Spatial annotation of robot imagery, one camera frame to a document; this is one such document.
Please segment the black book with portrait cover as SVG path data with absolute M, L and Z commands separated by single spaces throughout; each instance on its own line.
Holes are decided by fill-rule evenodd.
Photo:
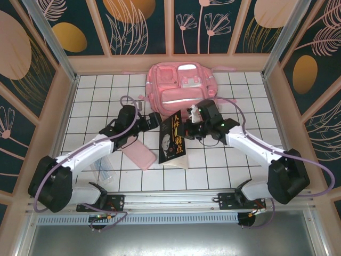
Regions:
M 181 111 L 177 111 L 162 121 L 159 131 L 159 164 L 163 167 L 188 168 L 185 140 L 177 130 L 182 124 Z

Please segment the pink pencil case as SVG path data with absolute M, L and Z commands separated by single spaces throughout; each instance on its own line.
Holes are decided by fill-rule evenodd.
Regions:
M 156 161 L 155 154 L 137 137 L 130 137 L 121 147 L 122 152 L 141 170 L 148 170 Z

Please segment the pink school backpack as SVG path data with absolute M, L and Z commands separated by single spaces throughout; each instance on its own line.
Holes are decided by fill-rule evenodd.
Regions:
M 162 119 L 180 110 L 184 121 L 189 118 L 187 109 L 205 99 L 212 99 L 217 105 L 229 104 L 217 98 L 218 86 L 213 75 L 215 69 L 235 71 L 225 66 L 209 69 L 197 62 L 157 63 L 147 74 L 145 96 L 140 95 L 138 99 L 148 102 Z

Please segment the clear plastic bag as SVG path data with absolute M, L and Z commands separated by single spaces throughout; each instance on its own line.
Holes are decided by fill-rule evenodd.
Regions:
M 114 170 L 110 159 L 104 156 L 90 165 L 94 174 L 96 183 L 99 185 L 108 185 L 113 182 Z

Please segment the grey metal sheet panel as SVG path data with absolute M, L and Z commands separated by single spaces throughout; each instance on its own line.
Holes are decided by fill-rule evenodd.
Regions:
M 30 217 L 15 256 L 332 256 L 311 211 L 261 214 L 260 229 L 236 223 L 42 226 Z

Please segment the aluminium mounting rail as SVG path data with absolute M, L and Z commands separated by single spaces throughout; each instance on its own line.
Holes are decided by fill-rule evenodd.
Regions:
M 147 191 L 147 192 L 114 192 L 107 195 L 124 195 L 123 211 L 131 213 L 180 213 L 180 212 L 209 212 L 220 210 L 213 201 L 218 193 L 234 193 L 233 189 L 213 190 L 180 190 L 180 191 Z M 316 203 L 312 197 L 295 197 L 288 204 L 281 204 L 274 199 L 261 198 L 266 203 L 265 209 L 270 211 L 308 210 L 315 209 Z M 247 212 L 252 210 L 223 210 L 230 212 Z

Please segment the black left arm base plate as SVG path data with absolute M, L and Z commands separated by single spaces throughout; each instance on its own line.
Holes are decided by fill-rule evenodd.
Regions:
M 121 212 L 124 209 L 125 196 L 124 195 L 106 195 L 94 203 L 89 204 L 90 207 L 84 204 L 76 206 L 76 212 Z

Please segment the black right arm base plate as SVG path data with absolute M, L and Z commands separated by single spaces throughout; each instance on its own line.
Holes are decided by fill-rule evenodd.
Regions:
M 266 203 L 260 199 L 250 201 L 240 193 L 218 193 L 213 201 L 219 205 L 220 210 L 258 210 L 265 209 Z

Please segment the aluminium frame post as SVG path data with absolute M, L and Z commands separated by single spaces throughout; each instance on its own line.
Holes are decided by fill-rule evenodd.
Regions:
M 290 39 L 292 38 L 302 18 L 307 12 L 310 3 L 311 0 L 298 0 L 298 2 L 296 3 L 262 70 L 262 79 L 267 80 L 269 78 L 271 72 L 278 63 L 278 60 L 282 55 L 284 49 L 289 44 Z
M 51 47 L 54 55 L 58 59 L 61 67 L 64 69 L 68 77 L 72 80 L 76 80 L 76 73 L 68 60 L 68 57 L 61 47 L 58 39 L 56 38 L 49 22 L 45 19 L 43 13 L 40 10 L 40 7 L 36 3 L 35 0 L 22 0 L 25 5 L 28 13 L 32 16 L 35 24 L 39 28 L 40 32 L 43 36 L 45 36 L 48 45 Z

